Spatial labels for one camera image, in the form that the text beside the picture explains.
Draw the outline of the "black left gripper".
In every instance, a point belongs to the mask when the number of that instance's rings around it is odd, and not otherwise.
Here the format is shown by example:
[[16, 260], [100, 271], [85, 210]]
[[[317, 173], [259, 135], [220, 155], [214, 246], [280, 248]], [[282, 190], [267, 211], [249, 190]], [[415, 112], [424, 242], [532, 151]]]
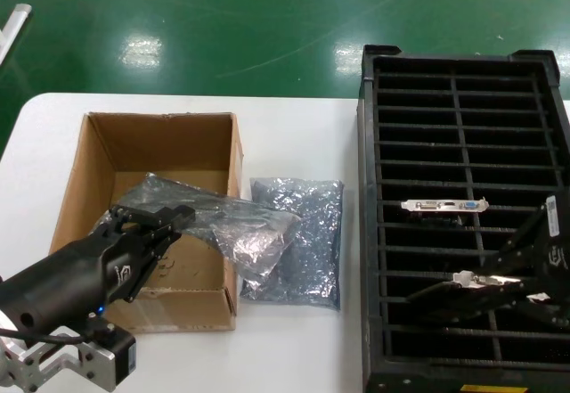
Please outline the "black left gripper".
[[116, 205], [100, 227], [1, 283], [1, 312], [21, 332], [47, 335], [117, 300], [133, 302], [195, 221], [180, 205], [156, 212]]

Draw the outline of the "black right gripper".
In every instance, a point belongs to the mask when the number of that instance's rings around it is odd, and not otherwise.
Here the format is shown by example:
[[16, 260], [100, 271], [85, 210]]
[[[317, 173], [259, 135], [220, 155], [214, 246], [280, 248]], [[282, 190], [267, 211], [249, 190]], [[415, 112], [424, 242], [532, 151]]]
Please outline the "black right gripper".
[[533, 295], [542, 301], [526, 299], [523, 312], [543, 323], [569, 324], [569, 237], [550, 237], [545, 203], [485, 259], [484, 275], [527, 268], [533, 269]]

